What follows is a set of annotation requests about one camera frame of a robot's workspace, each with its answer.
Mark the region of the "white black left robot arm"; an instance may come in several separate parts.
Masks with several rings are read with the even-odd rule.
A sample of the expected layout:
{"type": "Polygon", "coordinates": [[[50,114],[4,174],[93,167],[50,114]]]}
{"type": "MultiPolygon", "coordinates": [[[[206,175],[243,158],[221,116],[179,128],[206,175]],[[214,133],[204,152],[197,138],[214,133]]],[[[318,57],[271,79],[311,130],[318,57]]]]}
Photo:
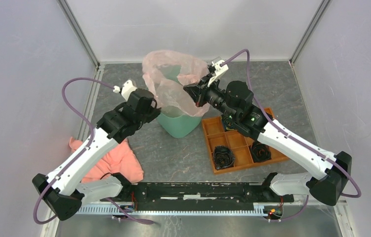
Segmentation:
{"type": "Polygon", "coordinates": [[[126,101],[106,112],[87,140],[63,164],[47,175],[38,173],[32,179],[40,195],[36,204],[43,200],[61,221],[71,218],[90,202],[112,197],[125,201],[131,195],[126,178],[118,174],[88,184],[81,182],[105,154],[161,112],[150,91],[136,88],[122,96],[126,101]]]}

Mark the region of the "green plastic trash bin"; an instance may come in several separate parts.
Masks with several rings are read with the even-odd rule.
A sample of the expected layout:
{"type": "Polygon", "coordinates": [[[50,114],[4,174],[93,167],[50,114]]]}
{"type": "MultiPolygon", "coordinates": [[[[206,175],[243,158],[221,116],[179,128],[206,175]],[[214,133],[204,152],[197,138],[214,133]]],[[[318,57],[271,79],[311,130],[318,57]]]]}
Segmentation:
{"type": "MultiPolygon", "coordinates": [[[[180,73],[180,65],[163,66],[160,68],[162,75],[171,81],[179,83],[178,75],[180,73]]],[[[201,117],[191,117],[184,114],[177,107],[163,107],[160,115],[157,117],[157,122],[162,128],[174,138],[183,138],[191,133],[200,123],[201,117]]]]}

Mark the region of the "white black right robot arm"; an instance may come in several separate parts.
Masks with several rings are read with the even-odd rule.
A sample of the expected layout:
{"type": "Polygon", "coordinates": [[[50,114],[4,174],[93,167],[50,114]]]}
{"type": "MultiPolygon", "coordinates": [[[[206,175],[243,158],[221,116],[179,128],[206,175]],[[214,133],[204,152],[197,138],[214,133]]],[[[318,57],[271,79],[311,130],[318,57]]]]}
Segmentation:
{"type": "Polygon", "coordinates": [[[351,175],[352,157],[322,149],[291,132],[263,109],[253,104],[253,92],[243,81],[232,81],[221,90],[218,83],[193,83],[183,86],[197,107],[209,104],[231,118],[243,136],[273,148],[301,165],[300,174],[273,174],[261,195],[275,201],[285,195],[311,195],[329,206],[335,206],[351,175]]]}

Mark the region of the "translucent pink trash bag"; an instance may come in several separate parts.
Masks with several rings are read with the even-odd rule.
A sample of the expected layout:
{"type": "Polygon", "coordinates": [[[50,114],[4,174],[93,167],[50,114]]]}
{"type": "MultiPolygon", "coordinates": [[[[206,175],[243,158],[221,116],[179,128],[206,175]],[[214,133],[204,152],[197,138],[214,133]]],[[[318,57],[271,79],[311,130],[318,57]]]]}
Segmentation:
{"type": "Polygon", "coordinates": [[[202,117],[209,105],[197,107],[183,86],[198,83],[208,74],[207,63],[195,56],[172,50],[156,50],[142,61],[145,84],[162,107],[176,107],[192,117],[202,117]]]}

